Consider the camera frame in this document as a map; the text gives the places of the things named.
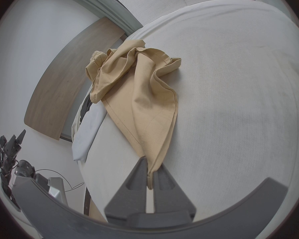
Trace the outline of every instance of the brown wooden panel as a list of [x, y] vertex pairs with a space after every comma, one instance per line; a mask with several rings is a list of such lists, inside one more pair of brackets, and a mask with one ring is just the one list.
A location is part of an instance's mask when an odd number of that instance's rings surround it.
[[37, 84], [24, 123], [59, 140], [72, 103], [86, 79], [85, 67], [95, 50], [106, 52], [124, 31], [102, 18], [72, 39], [53, 59]]

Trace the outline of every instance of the bed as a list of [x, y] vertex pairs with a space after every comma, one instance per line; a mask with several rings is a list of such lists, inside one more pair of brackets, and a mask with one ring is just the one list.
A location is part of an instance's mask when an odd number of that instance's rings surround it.
[[[299, 198], [299, 28], [263, 2], [212, 0], [162, 16], [128, 39], [182, 58], [163, 79], [179, 99], [163, 163], [196, 206], [194, 221], [227, 209], [271, 177], [289, 190], [258, 238], [269, 236]], [[97, 119], [78, 165], [105, 216], [139, 157], [106, 112]]]

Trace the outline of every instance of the white folded garment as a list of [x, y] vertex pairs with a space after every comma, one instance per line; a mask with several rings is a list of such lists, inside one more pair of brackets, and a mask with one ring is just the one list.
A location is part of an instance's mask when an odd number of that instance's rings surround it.
[[92, 104], [80, 124], [72, 144], [73, 160], [86, 160], [92, 142], [107, 111], [102, 102]]

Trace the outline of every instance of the fabric fold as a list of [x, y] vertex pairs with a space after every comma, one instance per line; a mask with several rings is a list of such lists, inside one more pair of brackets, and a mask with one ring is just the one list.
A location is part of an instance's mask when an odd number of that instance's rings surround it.
[[180, 58], [125, 40], [107, 54], [95, 52], [86, 74], [93, 82], [91, 102], [102, 101], [136, 153], [148, 160], [148, 187], [170, 145], [178, 111], [176, 92], [160, 77], [177, 69]]

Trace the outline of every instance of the white wall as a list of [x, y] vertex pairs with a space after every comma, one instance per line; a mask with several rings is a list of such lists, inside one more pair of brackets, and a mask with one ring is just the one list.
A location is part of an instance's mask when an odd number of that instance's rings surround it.
[[[71, 143], [54, 140], [24, 124], [31, 95], [42, 74], [77, 34], [98, 20], [72, 0], [18, 0], [0, 22], [0, 136], [10, 139], [27, 130], [17, 160], [25, 159], [36, 169], [52, 169], [61, 173], [72, 186], [83, 182], [77, 163], [73, 161]], [[45, 177], [59, 177], [49, 171]], [[64, 180], [65, 190], [70, 189]], [[67, 192], [71, 208], [83, 212], [85, 187]], [[28, 223], [0, 197], [10, 212]], [[18, 220], [34, 238], [35, 229]]]

